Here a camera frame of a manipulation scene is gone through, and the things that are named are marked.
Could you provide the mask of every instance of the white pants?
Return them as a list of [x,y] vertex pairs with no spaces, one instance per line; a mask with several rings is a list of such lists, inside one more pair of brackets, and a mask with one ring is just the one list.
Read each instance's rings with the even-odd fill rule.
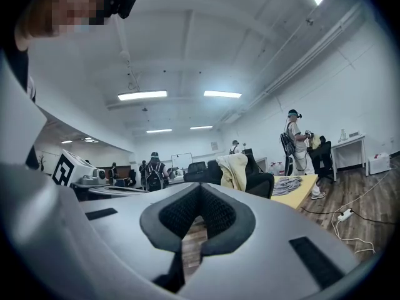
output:
[[[295,157],[293,161],[293,175],[303,176],[305,174],[315,174],[313,162],[311,157],[307,152],[295,152]],[[320,190],[317,184],[314,185],[312,189],[312,195],[318,196]]]

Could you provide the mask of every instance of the gray cloth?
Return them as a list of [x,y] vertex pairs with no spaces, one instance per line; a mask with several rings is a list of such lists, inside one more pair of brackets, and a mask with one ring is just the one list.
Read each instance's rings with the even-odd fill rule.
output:
[[301,177],[282,177],[274,186],[272,196],[284,196],[296,190],[300,185]]
[[304,141],[296,141],[294,136],[297,134],[301,134],[298,124],[295,122],[290,122],[290,125],[287,129],[287,136],[289,137],[289,139],[293,142],[294,146],[296,147],[296,152],[303,153],[307,150],[307,145]]

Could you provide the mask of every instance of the wooden floor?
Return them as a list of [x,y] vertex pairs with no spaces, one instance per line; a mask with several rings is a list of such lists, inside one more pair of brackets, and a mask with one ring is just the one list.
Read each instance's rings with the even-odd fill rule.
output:
[[[324,199],[311,200],[309,197],[302,207],[315,213],[328,213],[339,209],[342,205],[357,199],[363,193],[371,189],[386,174],[387,176],[364,197],[344,207],[352,208],[364,218],[396,222],[400,213],[400,156],[391,159],[393,169],[372,176],[365,176],[365,169],[353,169],[339,172],[337,181],[331,184],[323,179],[319,183],[321,191],[326,193]],[[322,228],[332,234],[334,229],[331,225],[332,214],[312,214],[304,210],[300,213],[310,220],[318,223]],[[339,235],[343,239],[361,238],[374,244],[375,251],[378,253],[385,248],[394,231],[392,224],[381,224],[361,219],[357,215],[352,215],[348,220],[338,226]],[[182,242],[182,260],[184,265],[185,278],[188,280],[200,263],[200,247],[207,240],[207,232],[201,217],[196,218],[192,227]],[[361,241],[343,241],[354,252],[370,248],[369,244]],[[360,261],[365,261],[373,256],[371,251],[359,252],[356,257]]]

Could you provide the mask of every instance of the yellow table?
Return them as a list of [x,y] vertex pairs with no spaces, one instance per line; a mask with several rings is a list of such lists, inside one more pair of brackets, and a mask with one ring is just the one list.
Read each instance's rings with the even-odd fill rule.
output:
[[[278,182],[279,178],[283,177],[274,177],[275,183]],[[296,190],[290,192],[289,194],[285,194],[284,196],[273,196],[271,197],[271,200],[286,204],[293,209],[300,208],[317,182],[318,176],[316,174],[312,174],[310,176],[301,176],[301,178],[301,186],[299,186]]]

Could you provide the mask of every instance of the power strip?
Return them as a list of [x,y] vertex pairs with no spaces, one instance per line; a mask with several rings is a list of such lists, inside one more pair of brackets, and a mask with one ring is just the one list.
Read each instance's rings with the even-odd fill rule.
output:
[[347,218],[350,218],[350,216],[352,216],[352,215],[353,215],[353,210],[347,209],[346,211],[343,212],[343,215],[340,215],[337,217],[337,221],[342,223],[344,220],[346,220]]

